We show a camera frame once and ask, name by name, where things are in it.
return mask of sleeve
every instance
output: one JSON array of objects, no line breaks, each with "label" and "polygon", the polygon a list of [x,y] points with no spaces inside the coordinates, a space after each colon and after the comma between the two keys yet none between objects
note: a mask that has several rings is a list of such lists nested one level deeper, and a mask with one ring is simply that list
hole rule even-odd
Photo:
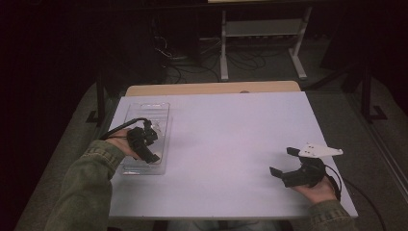
[{"label": "sleeve", "polygon": [[312,206],[312,230],[314,231],[356,231],[354,219],[338,200],[328,200]]},{"label": "sleeve", "polygon": [[124,156],[108,142],[93,141],[66,173],[61,196],[45,230],[106,230],[111,179]]}]

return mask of gray carpet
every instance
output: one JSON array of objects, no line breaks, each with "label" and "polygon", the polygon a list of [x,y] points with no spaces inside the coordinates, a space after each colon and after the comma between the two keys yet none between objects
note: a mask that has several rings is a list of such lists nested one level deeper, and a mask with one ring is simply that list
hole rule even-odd
[{"label": "gray carpet", "polygon": [[[328,40],[306,40],[299,54],[306,73],[307,81],[298,81],[300,86],[315,83],[330,73],[330,70],[319,68],[319,62],[324,55]],[[257,56],[246,62],[254,67],[253,70],[243,70],[249,65],[237,63],[229,64],[230,81],[273,81],[296,80],[297,77],[287,52],[287,43],[265,47],[267,50],[263,60]],[[199,83],[215,82],[219,75],[217,55],[204,60],[206,67],[183,65],[184,70],[169,68],[172,77],[168,83]],[[178,64],[189,64],[188,61]],[[395,183],[393,172],[383,157],[384,148],[378,146],[373,138],[372,130],[380,134],[386,149],[392,153],[395,161],[400,164],[401,171],[407,172],[408,160],[406,147],[408,139],[408,118],[393,103],[387,90],[379,83],[373,82],[372,102],[381,106],[387,114],[388,120],[377,120],[367,124],[358,112],[359,92],[344,94],[339,91],[343,78],[324,86],[320,90],[307,92],[312,108],[316,114],[319,126],[329,146],[341,148],[344,155],[335,157],[335,162],[342,176],[364,192],[378,209],[384,219],[387,230],[406,230],[408,226],[407,201]],[[48,215],[58,199],[61,181],[70,164],[85,150],[89,142],[100,133],[95,124],[86,123],[90,111],[96,110],[95,86],[89,89],[72,119],[67,126],[55,153],[44,172],[36,191],[33,193],[16,230],[43,230]],[[359,217],[356,219],[360,230],[382,230],[379,218],[368,201],[353,187],[347,186],[351,198],[356,206]],[[309,230],[307,219],[292,220],[295,230]],[[152,229],[151,220],[137,221],[115,219],[110,220],[111,226],[121,227],[123,231]]]}]

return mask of white object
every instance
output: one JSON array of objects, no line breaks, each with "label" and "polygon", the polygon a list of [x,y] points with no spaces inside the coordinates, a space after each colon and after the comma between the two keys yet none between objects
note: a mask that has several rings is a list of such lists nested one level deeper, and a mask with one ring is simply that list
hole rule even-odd
[{"label": "white object", "polygon": [[335,149],[314,143],[306,144],[299,152],[299,156],[310,158],[321,158],[325,156],[337,156],[342,154],[343,151],[341,149]]},{"label": "white object", "polygon": [[[148,219],[307,217],[310,202],[285,188],[269,167],[299,168],[286,147],[325,144],[305,92],[135,96],[121,98],[112,121],[133,103],[167,102],[171,130],[164,175],[112,179],[110,216]],[[333,158],[324,163],[336,171]],[[347,190],[342,204],[357,212]]]}]

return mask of person's hand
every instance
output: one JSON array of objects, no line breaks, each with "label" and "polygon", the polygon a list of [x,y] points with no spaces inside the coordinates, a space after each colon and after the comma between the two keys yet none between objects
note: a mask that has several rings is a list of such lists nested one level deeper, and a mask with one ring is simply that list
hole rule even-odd
[{"label": "person's hand", "polygon": [[106,142],[115,145],[117,148],[119,148],[125,155],[134,157],[136,159],[140,159],[138,154],[132,150],[129,146],[129,142],[127,141],[127,132],[129,131],[129,128],[125,128],[122,130],[119,130],[113,134],[111,134],[107,139]]},{"label": "person's hand", "polygon": [[292,187],[292,189],[302,193],[313,204],[318,204],[326,200],[337,200],[333,186],[330,183],[330,180],[325,176],[312,188],[309,188],[308,186],[295,186]]}]

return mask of dark background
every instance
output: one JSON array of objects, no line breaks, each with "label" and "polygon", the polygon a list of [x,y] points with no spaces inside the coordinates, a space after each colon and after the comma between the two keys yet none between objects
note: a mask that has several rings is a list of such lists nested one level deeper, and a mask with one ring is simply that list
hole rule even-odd
[{"label": "dark background", "polygon": [[[72,113],[102,75],[111,97],[127,86],[161,84],[163,58],[154,36],[166,36],[192,57],[199,37],[219,36],[220,12],[89,13],[83,7],[110,1],[0,1],[2,140],[0,211],[2,230],[12,230]],[[157,1],[117,1],[154,4]],[[287,16],[290,11],[279,11]],[[314,8],[307,38],[332,38],[323,61],[338,69],[350,58],[368,58],[371,73],[408,112],[407,4],[370,1],[345,8]],[[267,13],[237,11],[237,19]]]}]

